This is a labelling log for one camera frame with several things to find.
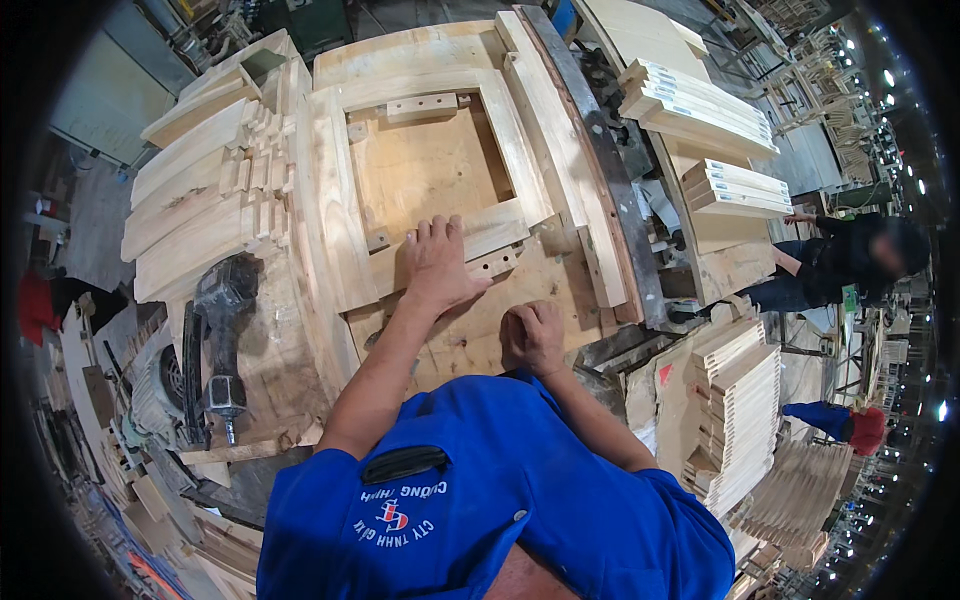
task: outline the worker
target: worker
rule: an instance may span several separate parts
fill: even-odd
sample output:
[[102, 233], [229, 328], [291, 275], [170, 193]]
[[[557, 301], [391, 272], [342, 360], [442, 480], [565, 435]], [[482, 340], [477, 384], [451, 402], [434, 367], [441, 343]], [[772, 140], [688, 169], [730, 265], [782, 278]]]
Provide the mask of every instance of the worker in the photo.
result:
[[783, 218], [815, 224], [830, 234], [774, 244], [774, 278], [748, 287], [763, 312], [801, 312], [843, 301], [843, 287], [855, 284], [862, 306], [881, 301], [898, 279], [915, 275], [930, 260], [930, 242], [915, 222], [871, 212], [852, 221], [798, 213]]
[[130, 293], [123, 284], [108, 292], [82, 279], [64, 276], [62, 271], [45, 279], [28, 269], [17, 289], [17, 312], [23, 337], [43, 347], [44, 339], [62, 330], [70, 305], [86, 293], [90, 294], [95, 307], [90, 315], [90, 335], [96, 334], [130, 303]]
[[403, 401], [437, 319], [492, 284], [468, 275], [462, 229], [407, 234], [406, 293], [316, 454], [276, 476], [257, 597], [723, 598], [723, 527], [580, 385], [555, 304], [503, 316], [519, 369]]
[[808, 425], [820, 429], [837, 442], [853, 447], [853, 453], [872, 456], [886, 438], [892, 447], [900, 445], [901, 434], [896, 429], [886, 431], [886, 416], [877, 408], [865, 408], [859, 412], [846, 406], [828, 402], [798, 402], [784, 404], [781, 411], [787, 417], [796, 417]]

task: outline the hand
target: hand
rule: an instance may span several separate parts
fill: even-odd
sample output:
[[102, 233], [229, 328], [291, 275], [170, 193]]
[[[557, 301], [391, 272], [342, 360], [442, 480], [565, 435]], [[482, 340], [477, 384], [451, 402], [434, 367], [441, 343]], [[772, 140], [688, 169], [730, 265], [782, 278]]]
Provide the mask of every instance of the hand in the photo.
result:
[[527, 367], [540, 378], [565, 367], [564, 316], [553, 302], [512, 307], [503, 315], [500, 333], [507, 362]]
[[449, 223], [437, 215], [432, 224], [420, 221], [416, 230], [407, 233], [403, 262], [410, 283], [404, 298], [414, 299], [440, 316], [493, 284], [489, 277], [467, 275], [463, 231], [460, 215], [450, 217]]
[[805, 212], [798, 212], [795, 215], [787, 215], [783, 217], [783, 223], [785, 225], [793, 225], [794, 223], [813, 223], [817, 220], [817, 215], [807, 214]]

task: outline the wooden block with holes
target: wooden block with holes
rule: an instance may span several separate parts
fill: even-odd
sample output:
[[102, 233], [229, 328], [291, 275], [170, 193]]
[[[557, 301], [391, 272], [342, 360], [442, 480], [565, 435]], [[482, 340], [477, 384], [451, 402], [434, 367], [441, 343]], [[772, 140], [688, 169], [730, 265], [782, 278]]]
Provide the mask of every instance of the wooden block with holes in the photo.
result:
[[405, 123], [419, 119], [448, 117], [457, 113], [457, 107], [457, 95], [454, 93], [393, 100], [387, 104], [387, 121]]

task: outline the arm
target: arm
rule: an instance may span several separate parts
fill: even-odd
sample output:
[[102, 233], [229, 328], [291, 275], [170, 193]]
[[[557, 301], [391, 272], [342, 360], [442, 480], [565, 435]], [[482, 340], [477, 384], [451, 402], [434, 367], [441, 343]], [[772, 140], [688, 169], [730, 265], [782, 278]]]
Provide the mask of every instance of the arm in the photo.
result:
[[446, 310], [477, 297], [492, 279], [474, 279], [464, 265], [463, 222], [441, 216], [407, 233], [403, 262], [410, 285], [367, 359], [330, 411], [316, 450], [338, 448], [357, 460], [396, 423], [410, 370], [433, 323]]
[[505, 356], [537, 376], [591, 452], [630, 472], [657, 468], [647, 446], [591, 396], [564, 363], [564, 321], [556, 304], [541, 300], [514, 306], [502, 325]]

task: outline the factory floor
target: factory floor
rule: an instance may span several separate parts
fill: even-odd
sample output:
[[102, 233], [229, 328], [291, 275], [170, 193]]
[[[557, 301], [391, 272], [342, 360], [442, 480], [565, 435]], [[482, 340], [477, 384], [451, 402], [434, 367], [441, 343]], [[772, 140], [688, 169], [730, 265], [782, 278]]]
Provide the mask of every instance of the factory floor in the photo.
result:
[[[539, 2], [527, 1], [526, 4]], [[366, 2], [365, 11], [352, 16], [351, 26], [358, 39], [379, 36], [384, 31], [392, 33], [420, 25], [439, 24], [449, 21], [464, 21], [493, 18], [496, 11], [509, 10], [516, 1], [480, 0], [477, 2], [425, 2], [423, 0], [383, 0]], [[712, 19], [712, 13], [699, 0], [647, 1], [649, 5], [666, 13], [671, 18], [697, 31]], [[706, 34], [720, 40], [719, 34]], [[748, 89], [753, 82], [744, 76], [720, 72], [718, 61], [723, 62], [732, 52], [709, 46], [711, 55], [707, 69], [713, 80], [730, 92]], [[794, 193], [820, 189], [839, 180], [830, 157], [826, 136], [819, 126], [794, 130], [778, 142], [782, 154], [778, 158], [758, 164], [757, 170], [786, 180]], [[112, 290], [123, 281], [130, 283], [135, 274], [134, 265], [120, 259], [120, 242], [124, 222], [130, 214], [132, 177], [125, 181], [117, 178], [114, 165], [105, 160], [89, 159], [86, 171], [76, 174], [72, 198], [71, 239], [60, 252], [57, 264], [66, 268], [69, 276], [87, 280], [95, 285]], [[775, 232], [774, 239], [796, 239], [796, 232]], [[101, 364], [109, 365], [103, 341], [109, 341], [114, 352], [122, 351], [126, 341], [133, 336], [146, 317], [159, 305], [148, 307], [130, 306], [110, 322], [97, 336], [95, 345]], [[778, 340], [779, 326], [768, 324], [771, 341]], [[816, 334], [810, 331], [805, 321], [789, 316], [786, 321], [786, 336], [795, 346], [816, 348]], [[784, 354], [781, 381], [781, 402], [815, 401], [820, 399], [823, 361], [821, 359]], [[244, 520], [262, 524], [267, 497], [273, 485], [276, 471], [302, 457], [286, 456], [235, 463], [230, 467], [230, 489], [209, 483], [200, 493], [217, 503], [232, 507]]]

